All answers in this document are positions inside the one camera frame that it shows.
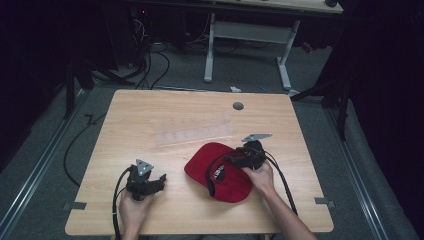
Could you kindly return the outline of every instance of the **hand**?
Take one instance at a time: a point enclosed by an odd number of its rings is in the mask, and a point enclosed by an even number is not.
[[[252,170],[250,168],[242,168],[243,172],[249,176],[253,185],[261,192],[261,194],[275,191],[274,175],[272,167],[268,161],[265,161],[259,169]]]
[[[122,239],[138,239],[140,228],[147,216],[147,210],[154,194],[146,196],[143,201],[136,201],[126,189],[121,193],[119,213],[124,224]]]

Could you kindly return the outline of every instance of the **baseball cap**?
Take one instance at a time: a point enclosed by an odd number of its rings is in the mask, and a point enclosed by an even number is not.
[[[252,182],[239,167],[226,160],[227,156],[240,157],[244,153],[221,143],[207,143],[188,161],[184,171],[205,186],[211,197],[236,203],[249,196]]]

